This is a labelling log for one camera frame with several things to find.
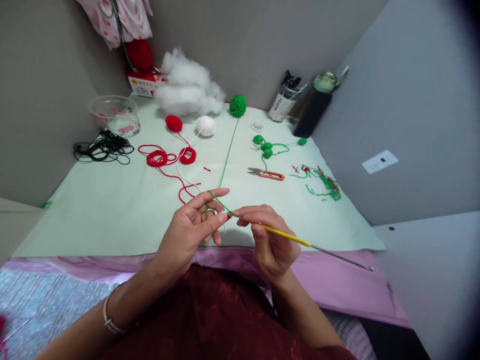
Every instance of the silver bangle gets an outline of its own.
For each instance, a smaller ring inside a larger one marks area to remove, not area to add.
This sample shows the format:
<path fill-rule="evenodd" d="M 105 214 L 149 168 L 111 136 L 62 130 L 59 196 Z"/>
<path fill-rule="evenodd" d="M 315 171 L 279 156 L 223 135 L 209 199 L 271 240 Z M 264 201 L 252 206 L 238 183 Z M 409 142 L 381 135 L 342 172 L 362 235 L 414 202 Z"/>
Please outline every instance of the silver bangle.
<path fill-rule="evenodd" d="M 112 296 L 112 294 L 115 292 L 115 290 L 117 290 L 119 288 L 119 286 L 117 286 L 116 288 L 113 289 L 113 291 L 110 293 L 110 295 L 108 295 L 105 299 L 105 302 L 103 303 L 103 320 L 105 321 L 105 323 L 103 324 L 103 326 L 106 326 L 112 333 L 114 334 L 126 334 L 128 333 L 127 330 L 123 330 L 121 328 L 119 328 L 118 326 L 116 326 L 113 321 L 112 321 L 112 318 L 109 318 L 107 316 L 107 304 L 109 302 L 109 299 L 110 297 Z"/>

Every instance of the purple fabric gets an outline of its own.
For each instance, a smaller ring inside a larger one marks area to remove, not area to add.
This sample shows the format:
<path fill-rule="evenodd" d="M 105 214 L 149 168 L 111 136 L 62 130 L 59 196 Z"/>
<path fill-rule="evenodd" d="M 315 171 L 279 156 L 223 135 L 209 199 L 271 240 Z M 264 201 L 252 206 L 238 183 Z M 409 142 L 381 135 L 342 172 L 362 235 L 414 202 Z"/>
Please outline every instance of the purple fabric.
<path fill-rule="evenodd" d="M 265 286 L 252 260 L 251 249 L 201 248 L 196 264 L 235 271 Z M 407 314 L 395 298 L 387 279 L 369 250 L 343 251 L 342 256 L 372 266 L 364 270 L 322 252 L 302 252 L 292 265 L 312 299 L 324 309 L 411 328 Z M 154 255 L 88 257 L 16 257 L 4 265 L 10 270 L 64 273 L 82 281 L 123 283 Z"/>

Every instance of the dark red skirt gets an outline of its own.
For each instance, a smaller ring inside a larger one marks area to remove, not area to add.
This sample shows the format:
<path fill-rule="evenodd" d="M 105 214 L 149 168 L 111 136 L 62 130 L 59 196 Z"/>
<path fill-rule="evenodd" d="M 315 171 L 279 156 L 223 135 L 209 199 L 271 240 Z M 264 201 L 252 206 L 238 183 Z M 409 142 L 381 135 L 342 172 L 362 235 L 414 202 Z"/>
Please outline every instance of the dark red skirt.
<path fill-rule="evenodd" d="M 290 333 L 258 286 L 237 273 L 193 265 L 102 359 L 355 358 Z"/>

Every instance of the small box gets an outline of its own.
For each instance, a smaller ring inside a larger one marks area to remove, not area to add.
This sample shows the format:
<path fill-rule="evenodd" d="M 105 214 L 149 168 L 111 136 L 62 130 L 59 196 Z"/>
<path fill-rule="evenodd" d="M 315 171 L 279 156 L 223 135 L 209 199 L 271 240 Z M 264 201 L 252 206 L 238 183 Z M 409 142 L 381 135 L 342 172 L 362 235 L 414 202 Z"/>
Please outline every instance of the small box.
<path fill-rule="evenodd" d="M 149 72 L 139 72 L 128 69 L 126 75 L 133 93 L 149 98 L 155 96 L 155 90 L 158 89 L 161 82 L 167 81 L 163 77 L 162 71 L 156 67 Z"/>

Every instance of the gray wall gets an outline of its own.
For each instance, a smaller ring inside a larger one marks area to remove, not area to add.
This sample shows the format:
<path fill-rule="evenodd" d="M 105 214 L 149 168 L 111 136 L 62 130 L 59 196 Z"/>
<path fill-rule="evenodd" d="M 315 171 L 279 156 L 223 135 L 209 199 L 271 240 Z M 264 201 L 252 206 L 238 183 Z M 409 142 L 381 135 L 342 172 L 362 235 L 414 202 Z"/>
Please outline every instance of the gray wall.
<path fill-rule="evenodd" d="M 388 0 L 151 0 L 154 59 L 181 46 L 226 92 L 269 109 L 285 71 L 335 69 Z"/>
<path fill-rule="evenodd" d="M 124 61 L 73 0 L 0 2 L 0 198 L 44 203 L 97 131 L 87 103 L 128 95 Z"/>
<path fill-rule="evenodd" d="M 432 360 L 462 359 L 476 340 L 480 212 L 374 228 L 378 263 Z"/>
<path fill-rule="evenodd" d="M 0 268 L 37 225 L 45 211 L 0 197 Z"/>
<path fill-rule="evenodd" d="M 478 48 L 452 4 L 390 0 L 313 134 L 372 225 L 480 209 Z M 399 162 L 369 175 L 361 164 L 384 150 Z"/>

